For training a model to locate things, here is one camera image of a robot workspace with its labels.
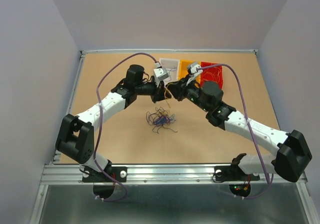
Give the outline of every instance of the tan tabletop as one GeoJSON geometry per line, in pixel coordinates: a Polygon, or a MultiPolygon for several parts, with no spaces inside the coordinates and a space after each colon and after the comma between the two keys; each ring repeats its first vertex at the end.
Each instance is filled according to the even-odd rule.
{"type": "MultiPolygon", "coordinates": [[[[76,115],[97,103],[96,86],[106,72],[129,54],[87,54],[81,71],[72,114],[76,115]]],[[[231,65],[239,76],[250,118],[273,128],[279,128],[276,116],[260,72],[256,56],[251,53],[154,53],[156,59],[176,58],[231,65]]],[[[131,64],[140,64],[150,75],[153,61],[136,56],[114,70],[101,85],[101,98],[126,76],[131,64]]],[[[223,68],[223,101],[243,112],[237,82],[226,67],[223,68]]],[[[103,125],[98,152],[113,163],[229,163],[240,153],[256,154],[252,141],[212,126],[206,112],[187,99],[169,100],[153,104],[148,96],[138,96],[127,109],[115,114],[103,125]],[[171,130],[152,132],[146,122],[146,112],[163,107],[175,114],[171,130]]],[[[65,155],[61,163],[74,163],[65,155]]]]}

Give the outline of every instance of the aluminum frame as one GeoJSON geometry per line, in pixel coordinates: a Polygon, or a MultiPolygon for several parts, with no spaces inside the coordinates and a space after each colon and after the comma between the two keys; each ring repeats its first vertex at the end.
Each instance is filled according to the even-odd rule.
{"type": "MultiPolygon", "coordinates": [[[[76,79],[73,84],[72,94],[69,100],[66,114],[69,113],[73,106],[74,97],[76,95],[77,86],[85,61],[87,53],[131,53],[131,52],[247,52],[256,53],[257,50],[219,50],[219,49],[121,49],[121,50],[89,50],[81,52],[79,66],[76,74],[76,79]]],[[[61,165],[61,152],[56,151],[53,160],[49,165],[43,168],[43,174],[40,181],[40,186],[30,223],[38,224],[41,220],[42,210],[45,204],[45,199],[49,185],[92,185],[92,183],[83,183],[83,174],[80,172],[80,165],[61,165]]],[[[140,165],[113,165],[127,167],[127,182],[126,185],[216,185],[212,181],[213,173],[221,165],[229,164],[140,164],[140,165]]],[[[252,183],[264,183],[266,181],[264,174],[260,174],[260,181],[253,181],[252,183]]],[[[274,183],[287,183],[286,180],[280,176],[274,176],[274,183]]],[[[309,196],[306,187],[307,178],[303,174],[297,182],[297,189],[303,203],[308,222],[310,224],[320,224],[317,212],[315,210],[313,201],[309,196]]],[[[235,184],[238,182],[224,182],[227,184],[235,184]]],[[[94,183],[95,185],[112,185],[112,183],[94,183]]]]}

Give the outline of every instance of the gray wall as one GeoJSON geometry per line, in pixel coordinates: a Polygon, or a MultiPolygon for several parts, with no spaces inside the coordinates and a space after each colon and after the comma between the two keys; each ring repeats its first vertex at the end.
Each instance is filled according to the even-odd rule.
{"type": "Polygon", "coordinates": [[[0,0],[0,223],[28,223],[79,52],[52,0],[0,0]]]}
{"type": "Polygon", "coordinates": [[[80,50],[258,48],[286,0],[54,0],[80,50]]]}
{"type": "Polygon", "coordinates": [[[280,127],[301,130],[313,154],[308,188],[320,211],[320,0],[287,0],[258,51],[280,127]]]}

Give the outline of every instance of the table surface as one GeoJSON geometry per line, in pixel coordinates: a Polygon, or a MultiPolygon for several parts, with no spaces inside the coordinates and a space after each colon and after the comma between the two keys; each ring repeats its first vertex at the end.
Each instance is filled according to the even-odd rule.
{"type": "MultiPolygon", "coordinates": [[[[96,86],[115,64],[129,54],[87,54],[74,97],[72,114],[76,115],[97,103],[96,86]]],[[[154,53],[156,59],[176,58],[231,65],[239,76],[250,118],[272,128],[279,128],[267,89],[253,53],[154,53]]],[[[153,61],[146,56],[136,56],[116,68],[100,87],[105,97],[125,77],[131,64],[140,64],[152,74],[153,61]]],[[[237,82],[232,72],[223,68],[223,101],[243,112],[237,82]]],[[[240,153],[254,155],[252,141],[212,126],[202,111],[188,100],[169,100],[153,104],[148,96],[138,96],[127,109],[113,115],[103,124],[98,152],[113,163],[230,163],[240,153]],[[146,112],[163,107],[175,114],[176,122],[171,130],[152,132],[146,122],[146,112]]],[[[60,163],[75,163],[61,155],[60,163]]]]}

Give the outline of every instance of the gray floor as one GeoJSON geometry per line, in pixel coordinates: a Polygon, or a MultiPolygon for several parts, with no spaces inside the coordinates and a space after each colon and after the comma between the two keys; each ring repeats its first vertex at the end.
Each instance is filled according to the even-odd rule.
{"type": "MultiPolygon", "coordinates": [[[[266,185],[253,184],[252,194],[266,185]]],[[[303,224],[308,223],[295,184],[273,184],[262,197],[240,200],[228,185],[128,187],[118,203],[95,200],[92,186],[50,186],[42,224],[303,224]]]]}

